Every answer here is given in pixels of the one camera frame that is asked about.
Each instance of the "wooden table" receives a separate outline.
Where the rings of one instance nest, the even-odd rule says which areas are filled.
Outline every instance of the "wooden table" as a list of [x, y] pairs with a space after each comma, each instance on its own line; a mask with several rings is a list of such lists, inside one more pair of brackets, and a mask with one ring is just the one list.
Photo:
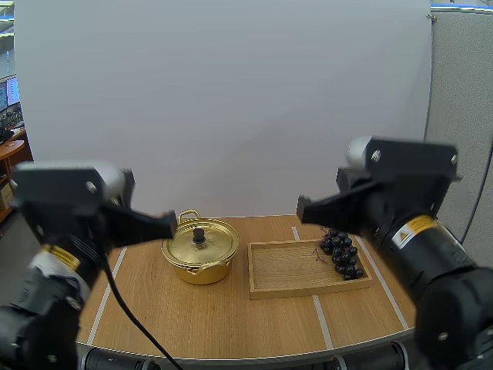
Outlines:
[[[372, 265], [371, 288], [298, 298], [249, 299], [247, 245], [321, 237], [296, 216], [225, 218], [240, 235], [233, 268], [206, 286], [181, 281], [161, 241], [113, 251], [116, 284], [136, 317], [172, 356], [261, 358], [339, 348], [414, 326], [414, 306], [369, 243], [354, 237], [360, 258]], [[82, 314], [81, 343], [147, 355], [159, 351], [129, 321], [103, 276]]]
[[[6, 141], [0, 146], [0, 161], [2, 162], [2, 171], [6, 176], [0, 178], [0, 184], [9, 180], [12, 175], [11, 157], [24, 147], [23, 140]], [[2, 222], [12, 211], [12, 206], [6, 210], [0, 210], [0, 222]]]
[[26, 160], [32, 160], [31, 147], [29, 146], [28, 134], [25, 131], [25, 128], [22, 127], [16, 134], [10, 137], [7, 141], [14, 140], [23, 140], [24, 146], [16, 153], [13, 153], [10, 157], [10, 162], [12, 166], [15, 166], [18, 163], [24, 162]]

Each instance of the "bunch of grapes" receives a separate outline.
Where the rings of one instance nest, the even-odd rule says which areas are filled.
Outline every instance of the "bunch of grapes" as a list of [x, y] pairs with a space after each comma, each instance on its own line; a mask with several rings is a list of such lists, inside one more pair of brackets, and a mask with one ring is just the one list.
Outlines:
[[357, 265], [357, 248], [353, 241], [342, 231], [330, 230], [324, 235], [320, 242], [320, 249], [329, 256], [339, 274], [344, 275], [344, 280], [362, 278], [364, 271]]

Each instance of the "computer monitor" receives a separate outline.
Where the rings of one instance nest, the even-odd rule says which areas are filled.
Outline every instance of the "computer monitor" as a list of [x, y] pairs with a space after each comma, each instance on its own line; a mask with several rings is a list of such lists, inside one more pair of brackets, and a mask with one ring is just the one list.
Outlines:
[[7, 109], [7, 83], [0, 82], [0, 111]]
[[20, 102], [21, 99], [18, 96], [18, 84], [17, 77], [7, 80], [7, 104], [10, 106]]

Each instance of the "white tape line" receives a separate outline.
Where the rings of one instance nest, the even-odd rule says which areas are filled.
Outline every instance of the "white tape line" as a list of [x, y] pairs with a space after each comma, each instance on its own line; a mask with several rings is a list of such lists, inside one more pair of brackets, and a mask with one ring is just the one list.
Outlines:
[[[122, 264], [123, 257], [125, 256], [126, 248], [124, 247], [120, 252], [118, 260], [116, 261], [115, 268], [113, 268], [113, 278], [116, 278], [116, 274], [118, 274], [118, 270], [120, 269], [120, 265]], [[106, 285], [105, 294], [102, 296], [101, 303], [99, 304], [98, 312], [96, 313], [96, 317], [94, 318], [94, 323], [92, 324], [91, 333], [89, 334], [89, 338], [87, 339], [87, 345], [92, 345], [92, 341], [96, 336], [96, 330], [98, 330], [99, 321], [101, 320], [102, 312], [105, 310], [106, 301], [108, 301], [109, 292], [111, 288], [109, 284]]]
[[399, 306], [397, 306], [397, 302], [395, 301], [394, 296], [392, 295], [391, 289], [388, 287], [387, 283], [385, 282], [384, 277], [382, 276], [380, 270], [378, 270], [377, 264], [375, 264], [375, 261], [373, 261], [373, 258], [370, 255], [370, 252], [368, 252], [368, 249], [364, 246], [363, 241], [361, 240], [360, 237], [356, 237], [357, 242], [360, 244], [361, 249], [363, 250], [364, 254], [367, 256], [367, 259], [370, 261], [371, 267], [374, 269], [375, 274], [378, 277], [378, 280], [382, 284], [382, 287], [384, 288], [385, 294], [387, 295], [389, 301], [392, 304], [392, 307], [394, 308], [395, 314], [399, 318], [399, 321], [401, 322], [402, 327], [405, 329], [409, 329], [407, 326], [406, 319], [404, 318], [404, 315], [401, 312], [401, 309]]
[[[296, 226], [292, 226], [291, 230], [293, 231], [294, 240], [298, 241], [300, 239], [298, 229]], [[320, 299], [318, 298], [318, 295], [312, 295], [312, 298], [314, 299], [315, 311], [317, 311], [318, 321], [320, 322], [320, 329], [322, 329], [322, 334], [324, 335], [325, 346], [327, 349], [333, 349], [334, 345], [332, 344], [332, 338], [330, 337], [329, 327], [325, 321], [324, 310], [320, 304]]]
[[291, 230], [293, 231], [294, 240], [298, 241], [300, 239], [300, 235], [298, 234], [298, 229], [296, 228], [296, 226], [292, 226]]

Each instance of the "warning label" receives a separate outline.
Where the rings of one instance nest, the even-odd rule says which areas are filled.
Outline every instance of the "warning label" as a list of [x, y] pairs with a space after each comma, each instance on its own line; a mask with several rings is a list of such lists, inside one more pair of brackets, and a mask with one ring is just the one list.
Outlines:
[[420, 232], [430, 229], [432, 227], [438, 227], [437, 223], [429, 216], [418, 216], [413, 218], [407, 224], [399, 229], [397, 233], [392, 237], [392, 241], [399, 249], [406, 246], [407, 243], [414, 237], [414, 235]]
[[80, 265], [80, 261], [77, 257], [72, 256], [65, 249], [62, 249], [58, 245], [43, 245], [42, 249], [53, 254], [57, 257], [61, 262], [69, 266], [72, 270], [77, 270], [77, 267]]

